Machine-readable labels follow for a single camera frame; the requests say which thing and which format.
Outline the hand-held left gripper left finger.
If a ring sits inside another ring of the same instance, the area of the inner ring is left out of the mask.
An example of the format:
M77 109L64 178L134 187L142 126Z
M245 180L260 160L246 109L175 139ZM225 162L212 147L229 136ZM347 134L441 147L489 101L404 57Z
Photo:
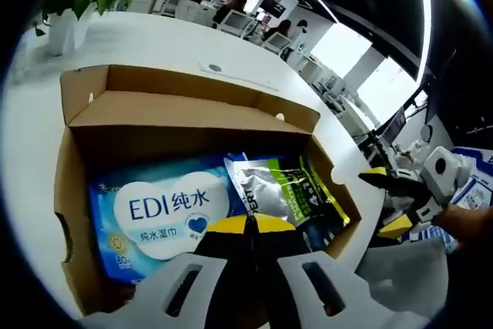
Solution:
M112 313L97 312L83 328L259 328L253 247L257 216L213 225L193 252L181 253L136 285Z

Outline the person's right hand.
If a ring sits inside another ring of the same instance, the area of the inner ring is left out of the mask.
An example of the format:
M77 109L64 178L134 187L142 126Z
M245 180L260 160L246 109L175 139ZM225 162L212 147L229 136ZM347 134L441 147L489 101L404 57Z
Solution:
M433 217L432 224L440 227L459 242L468 242L481 232L484 214L481 210L466 210L449 203Z

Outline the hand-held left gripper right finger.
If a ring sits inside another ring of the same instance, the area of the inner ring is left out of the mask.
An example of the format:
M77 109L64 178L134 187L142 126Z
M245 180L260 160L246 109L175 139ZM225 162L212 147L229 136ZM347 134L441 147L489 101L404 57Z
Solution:
M368 283L323 251L310 252L288 222L252 217L252 251L272 328L425 328L429 320L393 311Z

